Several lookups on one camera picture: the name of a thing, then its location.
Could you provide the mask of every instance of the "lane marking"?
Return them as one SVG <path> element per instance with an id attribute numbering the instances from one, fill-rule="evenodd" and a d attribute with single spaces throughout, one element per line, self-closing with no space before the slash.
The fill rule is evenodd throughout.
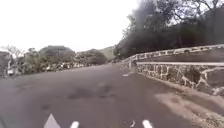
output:
<path id="1" fill-rule="evenodd" d="M 130 127 L 131 128 L 134 128 L 135 127 L 135 121 L 134 120 L 132 121 L 132 124 L 130 125 Z"/>
<path id="2" fill-rule="evenodd" d="M 78 128 L 78 127 L 79 127 L 79 122 L 78 121 L 74 121 L 70 128 Z"/>
<path id="3" fill-rule="evenodd" d="M 153 128 L 148 120 L 143 120 L 142 125 L 144 126 L 144 128 Z"/>

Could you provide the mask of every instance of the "asphalt road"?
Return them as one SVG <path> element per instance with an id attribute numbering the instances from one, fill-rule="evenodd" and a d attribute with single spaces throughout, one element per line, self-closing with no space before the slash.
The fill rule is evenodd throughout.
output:
<path id="1" fill-rule="evenodd" d="M 104 65 L 0 80 L 0 116 L 9 128 L 43 128 L 52 113 L 62 128 L 191 128 L 155 94 L 174 91 L 138 74 Z"/>

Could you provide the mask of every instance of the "retaining wall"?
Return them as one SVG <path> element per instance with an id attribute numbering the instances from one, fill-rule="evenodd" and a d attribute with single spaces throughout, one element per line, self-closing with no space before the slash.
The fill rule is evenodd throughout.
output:
<path id="1" fill-rule="evenodd" d="M 223 63 L 139 62 L 138 72 L 211 94 L 224 95 Z"/>
<path id="2" fill-rule="evenodd" d="M 224 96 L 224 45 L 142 53 L 125 59 L 123 64 L 151 78 Z"/>

